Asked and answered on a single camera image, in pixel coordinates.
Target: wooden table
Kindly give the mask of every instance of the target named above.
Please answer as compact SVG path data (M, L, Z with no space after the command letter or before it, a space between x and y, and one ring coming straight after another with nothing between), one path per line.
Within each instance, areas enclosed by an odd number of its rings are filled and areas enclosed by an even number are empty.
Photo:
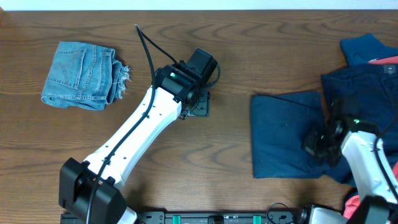
M58 175L108 140L150 85L140 25L175 58L200 47L223 73L211 89L209 118L172 123L134 168L123 189L136 209L265 210L274 202L341 208L350 186L320 179L254 179L250 97L322 91L320 75L343 68L340 40L373 33L398 47L397 11L7 12L0 15L0 222L57 223ZM103 111L62 110L40 94L57 44L116 49L133 67L122 100ZM149 46L155 67L170 60Z

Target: folded jeans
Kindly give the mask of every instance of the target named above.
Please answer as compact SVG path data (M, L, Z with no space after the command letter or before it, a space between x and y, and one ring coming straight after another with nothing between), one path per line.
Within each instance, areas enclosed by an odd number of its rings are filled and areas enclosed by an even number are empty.
M42 92L50 106L103 110L122 98L130 68L116 60L115 50L80 42L60 42Z

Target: dark blue fabric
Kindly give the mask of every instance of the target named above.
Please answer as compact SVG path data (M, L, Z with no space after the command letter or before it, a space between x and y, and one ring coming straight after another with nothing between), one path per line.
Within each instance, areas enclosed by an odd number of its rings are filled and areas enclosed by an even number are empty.
M255 178L319 178L329 169L302 149L309 130L324 127L317 91L251 100L252 162Z
M397 113L398 74L386 73L395 65L358 65L329 75L322 75L326 102L343 99L344 113L356 114L360 119L373 122L379 130L386 129ZM383 137L384 152L393 166L398 161L398 123ZM340 183L354 185L348 162L343 157L336 167L326 171Z
M361 65L368 63L371 60L398 55L398 49L385 46L372 34L342 40L340 45L349 66Z

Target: folded navy cloth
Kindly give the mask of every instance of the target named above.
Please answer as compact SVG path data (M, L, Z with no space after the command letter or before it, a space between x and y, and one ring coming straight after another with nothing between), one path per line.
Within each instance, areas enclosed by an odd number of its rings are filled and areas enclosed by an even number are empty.
M254 178L319 178L328 164L302 149L312 127L323 128L317 91L251 99L252 163Z
M398 49L385 46L372 34L342 40L341 49L349 66L361 65L372 60L398 56Z
M122 98L129 71L129 67L116 60L114 49L60 42L44 84L42 101L58 108L103 110L115 98Z
M344 113L373 122L380 131L394 120L398 101L397 65L358 65L322 75L326 102L342 99ZM391 166L398 161L398 123L383 137L384 152ZM342 157L336 167L326 171L340 183L355 185L348 162Z

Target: black mount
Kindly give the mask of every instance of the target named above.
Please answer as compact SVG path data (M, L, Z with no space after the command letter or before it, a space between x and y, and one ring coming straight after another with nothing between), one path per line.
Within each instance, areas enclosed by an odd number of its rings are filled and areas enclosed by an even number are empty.
M200 90L200 96L196 107L192 110L183 110L180 118L186 119L188 116L208 117L210 114L210 92L203 88Z
M60 170L59 205L81 220L86 220L90 193L94 186L96 175L87 167L90 163L81 164L69 158ZM127 208L122 194L116 189L112 177L103 180L98 187L90 223L117 223Z

